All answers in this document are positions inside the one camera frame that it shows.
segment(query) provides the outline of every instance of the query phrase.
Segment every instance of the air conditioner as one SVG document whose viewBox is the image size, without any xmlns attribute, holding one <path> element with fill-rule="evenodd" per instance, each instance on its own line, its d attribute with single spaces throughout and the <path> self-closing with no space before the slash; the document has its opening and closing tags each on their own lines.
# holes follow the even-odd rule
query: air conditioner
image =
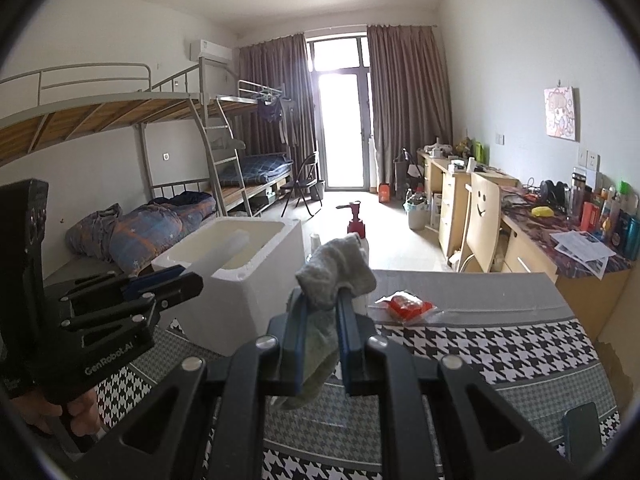
<svg viewBox="0 0 640 480">
<path fill-rule="evenodd" d="M 197 61 L 201 57 L 228 64 L 233 58 L 233 52 L 226 46 L 211 43 L 210 41 L 191 41 L 190 59 Z"/>
</svg>

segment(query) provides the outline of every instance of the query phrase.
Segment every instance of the wall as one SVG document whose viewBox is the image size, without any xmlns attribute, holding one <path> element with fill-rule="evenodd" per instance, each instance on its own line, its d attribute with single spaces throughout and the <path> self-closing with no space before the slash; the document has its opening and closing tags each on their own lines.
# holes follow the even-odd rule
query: wall
<svg viewBox="0 0 640 480">
<path fill-rule="evenodd" d="M 298 32 L 304 32 L 307 38 L 317 38 L 331 34 L 363 32 L 366 28 L 362 25 L 436 25 L 437 23 L 438 17 L 434 12 L 415 8 L 391 7 L 338 12 L 270 23 L 240 35 L 238 45 L 247 46 L 273 38 L 291 36 Z"/>
<path fill-rule="evenodd" d="M 640 190 L 640 70 L 597 0 L 443 0 L 440 21 L 454 133 L 490 147 L 491 163 L 526 182 L 568 181 L 578 144 L 545 133 L 543 89 L 579 90 L 580 143 L 601 170 Z M 504 134 L 505 144 L 495 144 Z M 634 270 L 601 341 L 640 388 L 640 309 Z"/>
<path fill-rule="evenodd" d="M 206 39 L 234 47 L 236 38 L 208 20 L 139 0 L 49 0 L 25 30 L 3 67 L 6 77 L 37 68 L 82 62 L 142 62 L 159 81 L 193 63 L 189 43 Z M 136 69 L 135 75 L 145 75 Z M 47 74 L 45 83 L 95 76 L 133 75 L 131 69 L 74 69 Z M 234 83 L 222 70 L 208 68 L 210 92 L 230 92 Z M 197 72 L 190 77 L 197 91 Z M 0 87 L 0 116 L 36 104 L 36 76 Z M 81 95 L 143 88 L 143 82 L 93 83 L 43 91 L 42 102 Z M 147 128 L 150 166 L 156 184 L 207 176 L 200 135 L 193 121 Z M 144 202 L 140 149 L 133 128 L 73 140 L 25 156 L 0 168 L 0 184 L 34 175 L 47 180 L 49 221 L 44 272 L 69 260 L 63 245 L 68 227 L 91 211 L 120 202 L 130 210 Z M 170 154 L 169 161 L 162 154 Z"/>
</svg>

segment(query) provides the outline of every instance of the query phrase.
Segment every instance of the brown curtain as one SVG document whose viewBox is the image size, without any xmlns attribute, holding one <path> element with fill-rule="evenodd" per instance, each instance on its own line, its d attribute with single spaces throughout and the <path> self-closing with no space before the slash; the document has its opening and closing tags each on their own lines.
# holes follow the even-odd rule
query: brown curtain
<svg viewBox="0 0 640 480">
<path fill-rule="evenodd" d="M 274 88 L 284 85 L 293 100 L 287 114 L 291 158 L 297 170 L 304 158 L 315 151 L 314 100 L 306 61 L 303 34 L 278 38 L 240 49 L 240 79 Z M 256 112 L 239 116 L 238 138 L 244 140 L 247 155 L 282 152 L 278 123 L 268 123 Z"/>
<path fill-rule="evenodd" d="M 445 67 L 431 27 L 367 27 L 378 181 L 393 185 L 394 160 L 436 137 L 450 143 Z"/>
</svg>

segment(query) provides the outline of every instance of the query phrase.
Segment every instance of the headphones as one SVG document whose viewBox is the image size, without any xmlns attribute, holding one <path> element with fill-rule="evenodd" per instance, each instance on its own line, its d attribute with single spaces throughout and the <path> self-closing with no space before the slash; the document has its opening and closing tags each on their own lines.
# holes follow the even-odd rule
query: headphones
<svg viewBox="0 0 640 480">
<path fill-rule="evenodd" d="M 540 203 L 564 207 L 564 186 L 559 180 L 556 184 L 551 180 L 540 182 Z"/>
</svg>

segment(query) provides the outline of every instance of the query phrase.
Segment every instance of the glass door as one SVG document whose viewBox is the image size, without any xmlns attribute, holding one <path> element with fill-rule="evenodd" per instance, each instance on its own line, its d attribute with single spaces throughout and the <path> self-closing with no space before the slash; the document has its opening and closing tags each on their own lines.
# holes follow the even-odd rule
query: glass door
<svg viewBox="0 0 640 480">
<path fill-rule="evenodd" d="M 320 166 L 331 190 L 369 189 L 367 38 L 311 41 Z"/>
</svg>

